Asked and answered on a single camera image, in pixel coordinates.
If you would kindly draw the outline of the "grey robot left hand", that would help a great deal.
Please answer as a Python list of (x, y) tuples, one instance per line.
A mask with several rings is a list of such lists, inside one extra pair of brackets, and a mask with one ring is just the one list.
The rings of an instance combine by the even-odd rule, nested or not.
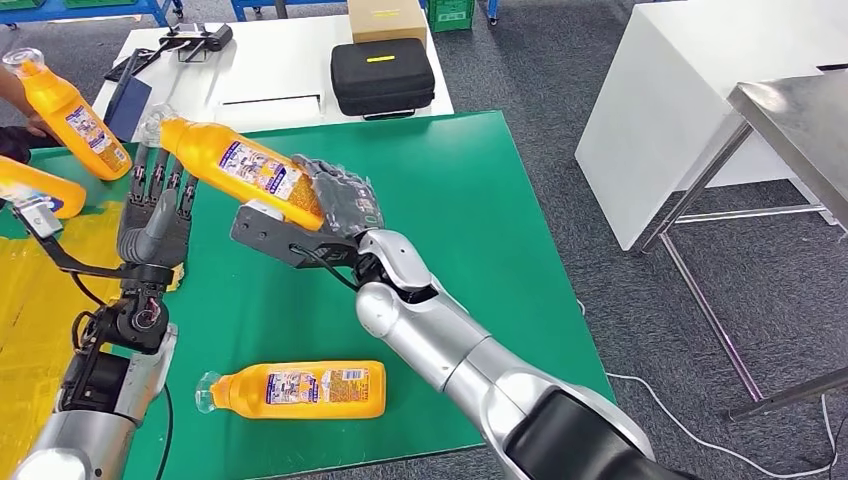
[(137, 146), (117, 236), (124, 262), (169, 268), (185, 262), (197, 183), (168, 151)]

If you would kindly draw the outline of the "person's left hand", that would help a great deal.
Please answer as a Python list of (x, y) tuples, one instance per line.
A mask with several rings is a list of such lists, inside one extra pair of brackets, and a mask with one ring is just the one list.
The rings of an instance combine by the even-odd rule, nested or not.
[(46, 121), (38, 114), (29, 115), (27, 117), (26, 129), (29, 133), (42, 137), (52, 138), (57, 143), (62, 143), (57, 134), (50, 128)]

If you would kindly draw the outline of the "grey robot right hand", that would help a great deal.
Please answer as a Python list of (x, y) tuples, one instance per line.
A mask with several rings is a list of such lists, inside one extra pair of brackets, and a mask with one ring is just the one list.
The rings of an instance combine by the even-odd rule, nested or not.
[(383, 212), (367, 177), (348, 171), (342, 165), (301, 154), (293, 155), (291, 160), (311, 179), (324, 216), (323, 232), (351, 239), (385, 226)]

